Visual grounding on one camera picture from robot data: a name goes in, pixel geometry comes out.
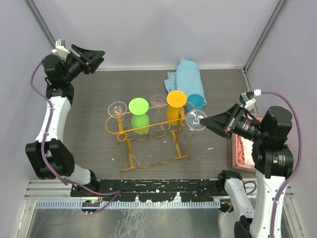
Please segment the clear flute glass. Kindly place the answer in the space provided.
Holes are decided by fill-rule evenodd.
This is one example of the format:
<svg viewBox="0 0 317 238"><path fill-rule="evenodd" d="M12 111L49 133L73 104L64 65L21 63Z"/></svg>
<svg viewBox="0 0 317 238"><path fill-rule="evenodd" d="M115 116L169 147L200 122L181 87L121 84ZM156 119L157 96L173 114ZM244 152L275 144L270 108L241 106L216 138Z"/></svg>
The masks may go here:
<svg viewBox="0 0 317 238"><path fill-rule="evenodd" d="M120 118L123 117L127 112L127 106L122 101L115 101L111 103L108 107L108 114L112 118Z"/></svg>
<svg viewBox="0 0 317 238"><path fill-rule="evenodd" d="M200 124L200 120L207 118L206 113L201 110L194 109L187 113L185 121L187 127L181 132L180 142L184 145L189 144L194 138L196 131L201 131L206 128Z"/></svg>
<svg viewBox="0 0 317 238"><path fill-rule="evenodd" d="M163 114L161 113L160 109L162 109L166 104L166 98L163 95L154 95L151 98L151 104L154 108L156 108L156 111L153 116L153 124L156 124L152 126L154 131L161 131L161 123L163 122Z"/></svg>

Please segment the blue plastic wine glass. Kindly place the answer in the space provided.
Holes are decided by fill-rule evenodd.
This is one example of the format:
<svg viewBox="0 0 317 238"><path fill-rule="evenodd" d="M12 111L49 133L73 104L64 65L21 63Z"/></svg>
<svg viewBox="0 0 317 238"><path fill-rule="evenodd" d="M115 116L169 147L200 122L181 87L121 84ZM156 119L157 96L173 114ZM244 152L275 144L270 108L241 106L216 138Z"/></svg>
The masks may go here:
<svg viewBox="0 0 317 238"><path fill-rule="evenodd" d="M199 94L191 94L187 98L187 111L191 111L194 109L201 110L205 105L205 99L203 96Z"/></svg>

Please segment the orange plastic wine glass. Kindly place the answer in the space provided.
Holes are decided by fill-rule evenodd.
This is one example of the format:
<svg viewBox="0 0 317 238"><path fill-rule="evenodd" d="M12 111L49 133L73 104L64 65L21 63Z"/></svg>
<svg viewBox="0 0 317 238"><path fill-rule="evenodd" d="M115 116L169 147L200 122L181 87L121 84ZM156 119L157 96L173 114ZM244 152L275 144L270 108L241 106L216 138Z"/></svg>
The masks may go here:
<svg viewBox="0 0 317 238"><path fill-rule="evenodd" d="M177 125L179 119L179 109L182 109L186 104L187 96L180 90L174 90L167 95L166 100L168 103L166 120L170 121L171 125Z"/></svg>

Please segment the clear flute glass front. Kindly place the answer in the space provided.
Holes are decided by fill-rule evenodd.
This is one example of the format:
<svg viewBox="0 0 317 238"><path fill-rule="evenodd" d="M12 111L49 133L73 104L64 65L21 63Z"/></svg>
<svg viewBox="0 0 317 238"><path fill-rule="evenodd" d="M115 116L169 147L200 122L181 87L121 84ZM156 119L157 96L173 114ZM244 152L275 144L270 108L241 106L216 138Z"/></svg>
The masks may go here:
<svg viewBox="0 0 317 238"><path fill-rule="evenodd" d="M127 112L127 106L122 101L115 101L111 103L108 107L108 114L112 118L120 118L123 117Z"/></svg>

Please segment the clear flute glass back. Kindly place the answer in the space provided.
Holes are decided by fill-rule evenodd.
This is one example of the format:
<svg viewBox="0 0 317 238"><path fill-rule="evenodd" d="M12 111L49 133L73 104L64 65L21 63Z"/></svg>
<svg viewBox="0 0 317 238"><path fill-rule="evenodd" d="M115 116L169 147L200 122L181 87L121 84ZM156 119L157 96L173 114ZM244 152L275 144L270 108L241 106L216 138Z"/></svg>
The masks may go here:
<svg viewBox="0 0 317 238"><path fill-rule="evenodd" d="M163 122L163 114L161 113L160 109L162 109L166 104L166 98L163 95L154 95L151 98L151 104L154 108L156 108L156 111L153 116L153 124L156 124L152 126L154 131L161 131L161 123Z"/></svg>

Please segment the green plastic wine glass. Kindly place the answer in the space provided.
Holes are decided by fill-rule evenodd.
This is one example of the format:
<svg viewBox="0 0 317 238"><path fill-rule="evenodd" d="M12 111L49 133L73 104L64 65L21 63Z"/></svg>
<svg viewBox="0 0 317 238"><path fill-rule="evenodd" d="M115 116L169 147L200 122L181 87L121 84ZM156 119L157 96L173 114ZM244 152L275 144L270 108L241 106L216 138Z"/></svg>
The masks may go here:
<svg viewBox="0 0 317 238"><path fill-rule="evenodd" d="M148 133L150 119L147 115L149 103L144 98L134 98L129 103L129 110L133 115L131 118L131 125L134 132L139 135Z"/></svg>

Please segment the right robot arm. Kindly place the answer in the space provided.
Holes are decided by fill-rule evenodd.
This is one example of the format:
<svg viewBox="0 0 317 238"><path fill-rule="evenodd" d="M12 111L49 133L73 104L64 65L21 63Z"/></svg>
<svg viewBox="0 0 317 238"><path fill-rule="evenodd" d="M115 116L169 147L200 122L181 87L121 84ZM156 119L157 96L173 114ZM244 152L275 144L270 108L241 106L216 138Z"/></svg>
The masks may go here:
<svg viewBox="0 0 317 238"><path fill-rule="evenodd" d="M235 104L229 110L200 120L215 134L230 139L233 134L253 142L252 158L257 176L257 200L252 207L239 173L223 170L217 189L229 195L234 208L236 238L279 238L286 180L293 173L294 157L286 145L292 114L280 106L270 107L262 120Z"/></svg>

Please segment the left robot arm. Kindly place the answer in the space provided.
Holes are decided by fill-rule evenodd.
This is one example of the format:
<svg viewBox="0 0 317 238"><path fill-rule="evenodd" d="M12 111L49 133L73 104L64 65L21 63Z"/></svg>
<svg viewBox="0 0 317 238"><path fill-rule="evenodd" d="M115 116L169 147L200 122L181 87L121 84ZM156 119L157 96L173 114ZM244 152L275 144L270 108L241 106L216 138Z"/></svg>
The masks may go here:
<svg viewBox="0 0 317 238"><path fill-rule="evenodd" d="M46 74L46 92L35 92L47 104L42 128L33 143L26 144L25 153L39 179L58 179L69 183L87 196L100 193L100 183L92 170L75 163L71 152L63 143L67 115L74 98L72 81L81 73L93 74L104 61L104 51L83 49L72 45L67 50L63 42L56 42L52 53L39 63Z"/></svg>

